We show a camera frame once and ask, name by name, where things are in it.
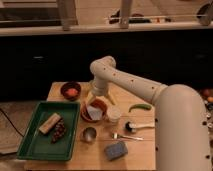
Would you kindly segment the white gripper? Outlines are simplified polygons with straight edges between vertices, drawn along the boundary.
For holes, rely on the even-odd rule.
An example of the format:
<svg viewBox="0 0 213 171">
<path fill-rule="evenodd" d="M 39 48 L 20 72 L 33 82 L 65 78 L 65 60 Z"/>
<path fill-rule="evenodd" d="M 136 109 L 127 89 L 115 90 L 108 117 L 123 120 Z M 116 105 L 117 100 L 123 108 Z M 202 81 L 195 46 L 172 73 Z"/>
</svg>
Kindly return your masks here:
<svg viewBox="0 0 213 171">
<path fill-rule="evenodd" d="M 95 77 L 92 81 L 91 92 L 95 96 L 105 96 L 108 93 L 108 82 L 104 79 Z M 86 105 L 89 105 L 94 101 L 94 95 L 91 92 L 89 92 L 86 97 L 86 100 L 85 100 Z M 105 97 L 109 100 L 109 102 L 112 105 L 116 104 L 115 99 L 111 94 L 108 93 Z"/>
</svg>

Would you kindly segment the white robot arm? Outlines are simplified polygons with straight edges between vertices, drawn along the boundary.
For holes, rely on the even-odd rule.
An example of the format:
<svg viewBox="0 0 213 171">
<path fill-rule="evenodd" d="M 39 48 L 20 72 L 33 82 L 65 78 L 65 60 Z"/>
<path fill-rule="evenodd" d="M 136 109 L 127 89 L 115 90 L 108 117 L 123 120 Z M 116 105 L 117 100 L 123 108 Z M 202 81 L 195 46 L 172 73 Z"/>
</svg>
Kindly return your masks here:
<svg viewBox="0 0 213 171">
<path fill-rule="evenodd" d="M 120 71 L 111 56 L 93 61 L 90 71 L 89 101 L 107 96 L 108 84 L 114 83 L 155 107 L 157 171 L 212 171 L 206 108 L 197 91 Z"/>
</svg>

